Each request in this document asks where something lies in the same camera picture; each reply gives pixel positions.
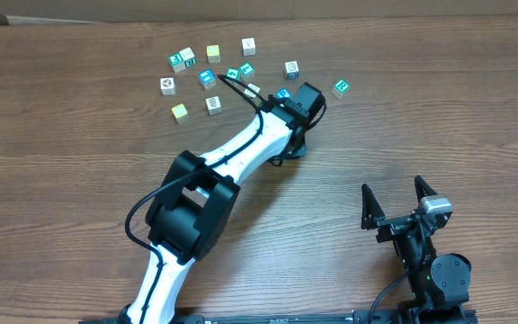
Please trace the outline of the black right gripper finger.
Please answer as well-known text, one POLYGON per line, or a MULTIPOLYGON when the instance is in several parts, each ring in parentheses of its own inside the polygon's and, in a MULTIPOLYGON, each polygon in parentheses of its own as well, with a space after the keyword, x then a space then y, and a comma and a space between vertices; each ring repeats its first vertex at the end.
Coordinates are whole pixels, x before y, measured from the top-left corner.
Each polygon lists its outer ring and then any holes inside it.
POLYGON ((438 194, 420 175, 414 178, 414 182, 417 201, 421 202, 425 197, 436 196, 438 194))
POLYGON ((386 219, 384 211, 367 184, 362 185, 362 229, 374 230, 386 219))

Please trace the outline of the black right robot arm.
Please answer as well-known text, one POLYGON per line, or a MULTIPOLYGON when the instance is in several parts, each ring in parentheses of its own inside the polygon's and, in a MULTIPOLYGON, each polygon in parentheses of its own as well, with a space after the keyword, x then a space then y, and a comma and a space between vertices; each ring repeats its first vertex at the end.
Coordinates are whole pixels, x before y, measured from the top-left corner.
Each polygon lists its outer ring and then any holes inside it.
POLYGON ((439 256, 432 242, 435 231, 451 218, 451 201, 419 175, 414 183, 417 207, 396 218, 387 218, 371 188, 362 185, 362 228, 376 230, 379 243, 392 242, 404 267, 404 273, 377 296, 367 321, 374 321, 384 296, 407 280, 413 298, 391 312, 395 323, 476 323, 476 312, 463 308, 469 301, 471 263, 461 254, 439 256))

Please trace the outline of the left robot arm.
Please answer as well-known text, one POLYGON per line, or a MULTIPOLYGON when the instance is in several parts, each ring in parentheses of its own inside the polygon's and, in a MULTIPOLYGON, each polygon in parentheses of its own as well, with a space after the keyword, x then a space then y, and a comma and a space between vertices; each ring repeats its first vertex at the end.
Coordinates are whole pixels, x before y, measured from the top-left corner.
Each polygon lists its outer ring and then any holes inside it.
POLYGON ((253 108, 253 120, 227 143, 200 156, 179 154, 163 183, 132 207, 149 206, 147 240, 132 238, 148 250, 149 260, 138 296, 116 322, 172 321, 190 268, 217 242, 241 184, 265 162, 304 156, 305 134, 325 113, 326 99, 305 83, 290 97, 271 95, 253 108))

